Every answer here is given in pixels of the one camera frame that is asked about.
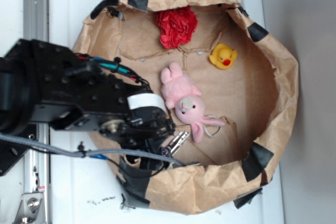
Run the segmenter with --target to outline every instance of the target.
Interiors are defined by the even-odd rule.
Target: cable
[[[33,147],[33,148],[39,148],[39,149],[46,149],[52,153],[55,154],[60,154],[64,156],[70,156],[70,157],[85,157],[85,156],[96,156],[99,154],[106,154],[106,153],[114,153],[114,154],[125,154],[125,155],[130,155],[130,156],[135,156],[135,157],[147,157],[147,158],[152,158],[164,162],[169,162],[169,163],[177,163],[181,166],[185,166],[184,163],[181,161],[171,158],[171,157],[166,157],[166,156],[161,156],[149,152],[144,152],[140,150],[129,150],[129,149],[100,149],[100,150],[94,150],[94,151],[81,151],[81,152],[70,152],[67,150],[63,150],[61,148],[57,148],[52,145],[48,144],[43,144],[40,142],[36,142],[33,140],[29,140],[23,137],[19,136],[12,136],[12,135],[5,135],[3,133],[0,133],[0,139],[15,143],[15,144],[20,144],[20,145],[25,145],[28,147]]]
[[[113,163],[119,170],[121,170],[123,173],[125,173],[127,176],[131,177],[131,178],[151,178],[157,174],[159,174],[160,172],[163,171],[164,169],[164,165],[162,164],[162,167],[160,168],[160,170],[158,170],[156,173],[153,173],[151,175],[147,175],[147,176],[134,176],[133,174],[130,174],[128,173],[124,168],[122,168],[116,161],[106,157],[106,156],[103,156],[106,158],[106,160],[108,160],[109,162]]]

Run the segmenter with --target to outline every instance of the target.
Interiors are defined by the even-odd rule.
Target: stuffed toy
[[[161,72],[163,83],[161,92],[168,109],[175,108],[175,114],[181,122],[190,124],[192,136],[196,143],[202,140],[204,124],[224,126],[220,119],[205,116],[205,104],[200,98],[201,90],[195,86],[190,77],[183,73],[177,62],[170,63]]]

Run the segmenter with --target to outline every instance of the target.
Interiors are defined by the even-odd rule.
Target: red tissue paper
[[[198,24],[191,6],[158,12],[155,22],[161,27],[160,42],[165,49],[188,43]]]

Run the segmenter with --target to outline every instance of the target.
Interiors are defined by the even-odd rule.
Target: paper bag
[[[155,23],[157,12],[185,6],[196,14],[197,30],[188,44],[166,50]],[[227,70],[216,68],[208,58],[219,42],[238,51]],[[176,61],[203,91],[206,114],[227,122],[214,138],[205,136],[199,144],[188,139],[175,156],[199,166],[137,179],[110,164],[129,205],[196,214],[272,180],[293,129],[298,63],[237,0],[105,0],[84,21],[74,52],[109,60],[120,57],[156,94],[162,86],[161,70]],[[191,130],[172,117],[177,133]],[[99,134],[91,137],[98,148],[118,146]],[[110,157],[129,173],[141,172],[124,158]]]

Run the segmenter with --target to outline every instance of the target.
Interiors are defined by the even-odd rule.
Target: rubber duck
[[[236,59],[237,51],[232,50],[223,43],[218,43],[212,51],[212,54],[209,56],[211,63],[219,69],[228,69],[232,67]]]

